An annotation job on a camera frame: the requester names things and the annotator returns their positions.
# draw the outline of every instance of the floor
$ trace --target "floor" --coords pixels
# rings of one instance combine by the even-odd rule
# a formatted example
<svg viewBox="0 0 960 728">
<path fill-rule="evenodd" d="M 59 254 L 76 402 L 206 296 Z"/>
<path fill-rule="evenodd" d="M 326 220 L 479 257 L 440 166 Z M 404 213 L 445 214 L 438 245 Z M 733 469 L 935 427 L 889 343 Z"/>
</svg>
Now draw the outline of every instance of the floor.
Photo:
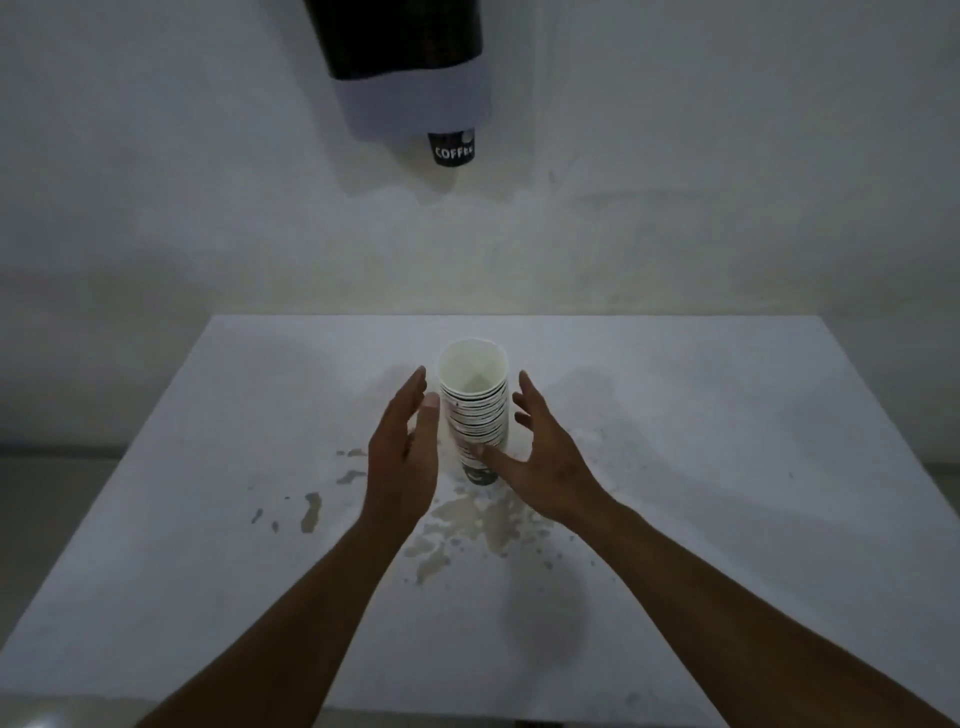
<svg viewBox="0 0 960 728">
<path fill-rule="evenodd" d="M 0 457 L 0 643 L 5 642 L 116 465 L 91 458 Z M 960 468 L 931 467 L 960 514 Z M 119 728 L 147 713 L 145 700 L 45 699 L 0 693 L 0 728 Z M 503 728 L 484 718 L 323 711 L 323 728 Z"/>
</svg>

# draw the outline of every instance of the left hand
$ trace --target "left hand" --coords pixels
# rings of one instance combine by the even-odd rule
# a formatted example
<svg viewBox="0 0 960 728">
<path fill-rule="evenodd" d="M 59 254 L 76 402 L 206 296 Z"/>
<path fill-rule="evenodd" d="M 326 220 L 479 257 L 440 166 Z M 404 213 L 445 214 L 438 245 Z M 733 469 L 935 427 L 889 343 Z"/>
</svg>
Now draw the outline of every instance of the left hand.
<svg viewBox="0 0 960 728">
<path fill-rule="evenodd" d="M 419 367 L 387 405 L 370 439 L 367 495 L 360 521 L 377 529 L 399 529 L 406 538 L 422 518 L 437 490 L 437 426 L 440 397 L 426 390 L 426 369 Z M 417 412 L 417 428 L 407 422 Z"/>
</svg>

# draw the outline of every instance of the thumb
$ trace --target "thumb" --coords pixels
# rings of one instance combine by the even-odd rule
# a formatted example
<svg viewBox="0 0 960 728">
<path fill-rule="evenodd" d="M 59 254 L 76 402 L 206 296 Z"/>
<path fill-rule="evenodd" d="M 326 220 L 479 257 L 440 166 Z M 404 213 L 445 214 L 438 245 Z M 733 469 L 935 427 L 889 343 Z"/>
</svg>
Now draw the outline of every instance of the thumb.
<svg viewBox="0 0 960 728">
<path fill-rule="evenodd" d="M 515 460 L 501 449 L 479 443 L 471 445 L 470 451 L 481 463 L 486 465 L 510 485 L 517 482 L 523 475 L 526 463 Z"/>
<path fill-rule="evenodd" d="M 439 422 L 440 396 L 436 392 L 427 392 L 417 412 L 417 426 L 414 428 L 414 444 L 410 447 L 410 457 L 421 463 L 437 462 Z"/>
</svg>

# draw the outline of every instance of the right forearm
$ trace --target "right forearm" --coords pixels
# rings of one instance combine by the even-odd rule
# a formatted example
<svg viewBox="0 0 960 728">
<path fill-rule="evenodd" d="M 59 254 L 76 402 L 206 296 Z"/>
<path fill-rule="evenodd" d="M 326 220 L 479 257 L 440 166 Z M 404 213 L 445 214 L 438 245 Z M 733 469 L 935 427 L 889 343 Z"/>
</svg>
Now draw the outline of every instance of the right forearm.
<svg viewBox="0 0 960 728">
<path fill-rule="evenodd" d="M 624 580 L 731 726 L 952 725 L 606 493 L 568 525 Z"/>
</svg>

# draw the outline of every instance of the stacked cup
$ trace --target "stacked cup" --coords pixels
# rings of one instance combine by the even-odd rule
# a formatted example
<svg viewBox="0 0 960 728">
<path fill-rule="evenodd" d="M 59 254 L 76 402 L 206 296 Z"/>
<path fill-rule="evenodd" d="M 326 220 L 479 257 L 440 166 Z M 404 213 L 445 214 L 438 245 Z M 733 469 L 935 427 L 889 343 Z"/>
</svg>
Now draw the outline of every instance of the stacked cup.
<svg viewBox="0 0 960 728">
<path fill-rule="evenodd" d="M 464 472 L 471 483 L 490 485 L 496 473 L 473 457 L 469 446 L 507 444 L 507 353 L 492 341 L 455 341 L 440 355 L 437 374 L 446 422 Z"/>
</svg>

